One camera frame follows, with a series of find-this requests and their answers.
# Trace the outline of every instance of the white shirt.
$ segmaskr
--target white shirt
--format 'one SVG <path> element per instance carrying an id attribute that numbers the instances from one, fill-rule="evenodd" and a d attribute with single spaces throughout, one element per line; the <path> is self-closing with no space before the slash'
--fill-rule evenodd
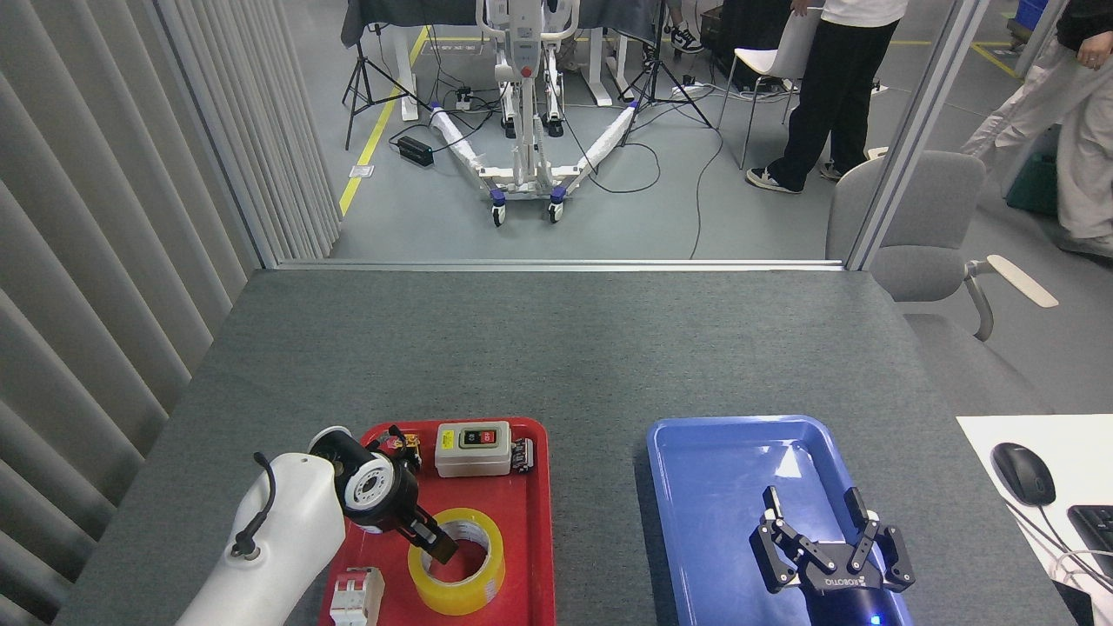
<path id="1" fill-rule="evenodd" d="M 827 0 L 824 21 L 841 26 L 877 28 L 904 17 L 908 0 Z"/>

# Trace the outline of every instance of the blue tray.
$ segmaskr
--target blue tray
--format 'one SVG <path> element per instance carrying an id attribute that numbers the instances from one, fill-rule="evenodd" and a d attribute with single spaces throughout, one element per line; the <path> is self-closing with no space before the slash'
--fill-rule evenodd
<path id="1" fill-rule="evenodd" d="M 856 537 L 843 503 L 854 482 L 827 428 L 807 415 L 668 419 L 649 429 L 647 443 L 680 624 L 808 624 L 799 589 L 766 590 L 748 537 L 769 485 L 808 538 Z M 912 626 L 893 595 L 899 625 Z"/>

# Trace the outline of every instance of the person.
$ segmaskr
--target person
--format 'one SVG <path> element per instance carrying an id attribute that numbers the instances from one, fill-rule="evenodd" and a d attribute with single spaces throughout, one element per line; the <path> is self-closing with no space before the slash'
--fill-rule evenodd
<path id="1" fill-rule="evenodd" d="M 703 51 L 703 45 L 698 37 L 692 35 L 684 21 L 683 13 L 680 12 L 680 0 L 667 0 L 669 4 L 669 19 L 672 21 L 672 32 L 670 39 L 672 47 L 686 55 L 695 55 Z"/>
<path id="2" fill-rule="evenodd" d="M 831 138 L 831 159 L 819 175 L 838 180 L 866 162 L 866 131 L 874 77 L 908 0 L 827 0 L 800 85 L 800 104 L 788 121 L 784 156 L 746 172 L 762 189 L 799 194 Z M 792 0 L 807 14 L 808 0 Z"/>
<path id="3" fill-rule="evenodd" d="M 962 151 L 989 168 L 1007 165 L 1062 119 L 1055 170 L 1064 232 L 1055 244 L 1113 258 L 1113 0 L 1071 0 L 1056 26 L 1024 85 Z"/>
<path id="4" fill-rule="evenodd" d="M 684 21 L 683 13 L 680 11 L 681 0 L 666 0 L 669 6 L 669 20 L 672 22 L 670 31 L 670 41 L 672 47 L 686 55 L 695 55 L 703 51 L 703 45 L 700 42 L 699 38 L 696 37 L 692 31 L 688 28 L 688 22 Z M 641 45 L 641 65 L 642 67 L 649 67 L 649 63 L 653 60 L 653 46 L 647 42 Z"/>

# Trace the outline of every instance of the packing tape roll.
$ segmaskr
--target packing tape roll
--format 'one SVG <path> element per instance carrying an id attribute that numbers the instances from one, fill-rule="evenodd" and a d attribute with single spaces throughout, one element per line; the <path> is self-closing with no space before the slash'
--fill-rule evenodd
<path id="1" fill-rule="evenodd" d="M 475 574 L 459 583 L 443 583 L 430 574 L 433 558 L 421 548 L 410 546 L 410 577 L 417 587 L 417 595 L 425 606 L 441 615 L 475 613 L 494 599 L 506 578 L 502 534 L 494 520 L 475 509 L 447 509 L 433 517 L 449 537 L 474 541 L 487 554 Z"/>

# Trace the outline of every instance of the patient lift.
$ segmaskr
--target patient lift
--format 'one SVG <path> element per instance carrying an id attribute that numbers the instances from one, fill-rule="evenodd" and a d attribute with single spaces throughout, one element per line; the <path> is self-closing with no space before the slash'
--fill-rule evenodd
<path id="1" fill-rule="evenodd" d="M 487 167 L 452 117 L 433 102 L 431 124 L 449 148 L 491 197 L 495 226 L 506 219 L 508 199 L 549 198 L 549 221 L 560 221 L 564 199 L 614 149 L 629 126 L 638 102 L 619 114 L 603 134 L 572 166 L 554 167 L 545 158 L 544 133 L 563 135 L 560 109 L 562 78 L 556 68 L 560 41 L 579 27 L 580 0 L 476 0 L 475 23 L 495 47 L 495 78 L 502 99 L 503 126 L 514 138 L 513 167 Z M 545 110 L 535 107 L 535 81 L 544 81 Z"/>

